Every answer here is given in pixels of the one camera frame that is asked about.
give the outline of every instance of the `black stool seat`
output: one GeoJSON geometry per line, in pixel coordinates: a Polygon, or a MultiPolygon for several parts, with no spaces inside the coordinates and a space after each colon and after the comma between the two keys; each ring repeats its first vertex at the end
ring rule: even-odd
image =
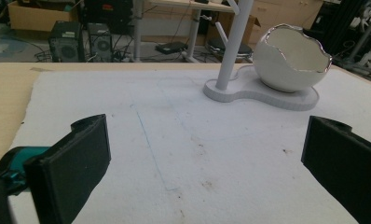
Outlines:
{"type": "MultiPolygon", "coordinates": [[[[208,40],[206,48],[215,54],[223,56],[226,51],[226,46],[220,37],[212,38],[208,40]]],[[[253,50],[245,45],[240,44],[237,58],[250,58],[253,54],[253,50]]]]}

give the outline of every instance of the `white paper sheet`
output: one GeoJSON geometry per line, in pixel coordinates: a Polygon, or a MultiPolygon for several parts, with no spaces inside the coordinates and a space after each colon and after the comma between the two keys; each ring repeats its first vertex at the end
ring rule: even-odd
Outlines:
{"type": "MultiPolygon", "coordinates": [[[[310,111],[202,93],[217,71],[47,72],[16,146],[51,146],[106,114],[112,161],[75,223],[357,223],[300,161],[309,116],[371,141],[371,85],[332,69],[310,111]]],[[[38,223],[28,193],[11,198],[38,223]]]]}

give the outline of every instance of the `gray floor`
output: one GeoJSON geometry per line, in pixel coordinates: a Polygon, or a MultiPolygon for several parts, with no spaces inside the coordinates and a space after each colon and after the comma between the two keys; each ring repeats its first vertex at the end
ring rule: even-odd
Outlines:
{"type": "MultiPolygon", "coordinates": [[[[116,63],[127,63],[133,52],[133,41],[129,36],[113,35],[113,45],[117,42],[115,50],[121,55],[127,56],[124,60],[116,60],[116,63]]],[[[155,50],[158,43],[144,42],[141,45],[141,61],[146,63],[186,63],[179,53],[164,55],[155,50]]],[[[88,44],[86,46],[86,55],[88,58],[88,44]]],[[[196,46],[195,58],[201,63],[220,63],[206,48],[196,46]]],[[[371,51],[365,54],[363,59],[357,63],[359,68],[349,69],[352,73],[371,81],[371,73],[363,68],[366,62],[371,59],[371,51]]],[[[7,25],[0,23],[0,63],[51,63],[49,56],[48,41],[46,39],[36,40],[18,38],[15,31],[7,25]]]]}

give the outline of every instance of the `wooden cabinet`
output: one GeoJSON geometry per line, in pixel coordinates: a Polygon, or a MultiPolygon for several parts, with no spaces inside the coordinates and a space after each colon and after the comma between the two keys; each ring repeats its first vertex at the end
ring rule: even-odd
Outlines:
{"type": "Polygon", "coordinates": [[[309,29],[323,0],[254,0],[251,14],[258,18],[261,27],[255,27],[249,45],[255,45],[272,26],[287,23],[309,29]]]}

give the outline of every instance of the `gray base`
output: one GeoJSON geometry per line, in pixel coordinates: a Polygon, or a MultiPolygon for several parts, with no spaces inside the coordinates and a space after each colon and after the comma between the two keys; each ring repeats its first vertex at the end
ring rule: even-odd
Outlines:
{"type": "Polygon", "coordinates": [[[215,87],[216,81],[217,79],[208,80],[203,92],[209,98],[223,103],[254,99],[283,109],[305,111],[316,106],[320,98],[319,93],[312,87],[290,93],[273,90],[261,81],[253,66],[240,68],[235,78],[229,81],[225,91],[215,87]]]}

